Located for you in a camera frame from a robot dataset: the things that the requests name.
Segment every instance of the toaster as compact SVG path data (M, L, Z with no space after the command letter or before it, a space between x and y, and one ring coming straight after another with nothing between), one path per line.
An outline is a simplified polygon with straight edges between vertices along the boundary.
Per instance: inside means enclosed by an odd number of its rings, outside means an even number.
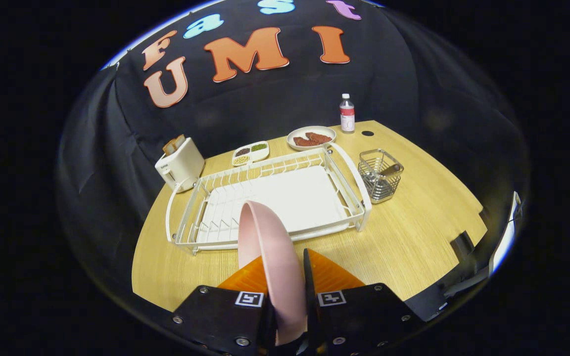
M174 153L161 156L155 169L171 190L177 188L177 192L183 192L191 189L199 179L204 164L195 142L188 137Z

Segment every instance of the white dish rack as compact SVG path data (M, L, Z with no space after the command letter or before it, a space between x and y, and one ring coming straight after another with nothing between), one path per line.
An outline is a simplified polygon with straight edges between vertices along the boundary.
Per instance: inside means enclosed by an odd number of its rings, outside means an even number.
M330 145L346 162L362 201L331 158ZM167 219L169 241L193 255L237 248L240 210L247 200L274 210L292 241L351 227L362 231L371 212L357 167L339 145L331 143L199 178L172 237Z

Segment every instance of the plastic bottle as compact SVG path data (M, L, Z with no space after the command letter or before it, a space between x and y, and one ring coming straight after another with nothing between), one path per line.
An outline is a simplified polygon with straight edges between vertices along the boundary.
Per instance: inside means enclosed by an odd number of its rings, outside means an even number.
M355 132L355 105L349 100L349 94L342 94L340 103L340 123L343 133Z

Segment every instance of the purple letter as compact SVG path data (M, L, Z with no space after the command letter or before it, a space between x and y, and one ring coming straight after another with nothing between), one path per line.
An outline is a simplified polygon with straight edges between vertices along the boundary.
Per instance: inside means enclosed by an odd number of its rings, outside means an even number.
M362 17L351 12L352 9L355 10L355 7L352 7L351 5L347 5L343 1L340 1L340 0L327 0L327 2L330 4L333 4L333 6L335 6L335 9L342 16L344 16L346 18L350 18L351 20L362 20Z

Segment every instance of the metal wire basket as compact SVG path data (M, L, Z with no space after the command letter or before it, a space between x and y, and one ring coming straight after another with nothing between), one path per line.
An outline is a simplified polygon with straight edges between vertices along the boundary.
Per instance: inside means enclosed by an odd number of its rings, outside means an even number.
M403 165L383 149L360 153L358 171L369 192L371 203L377 204L393 198L403 169Z

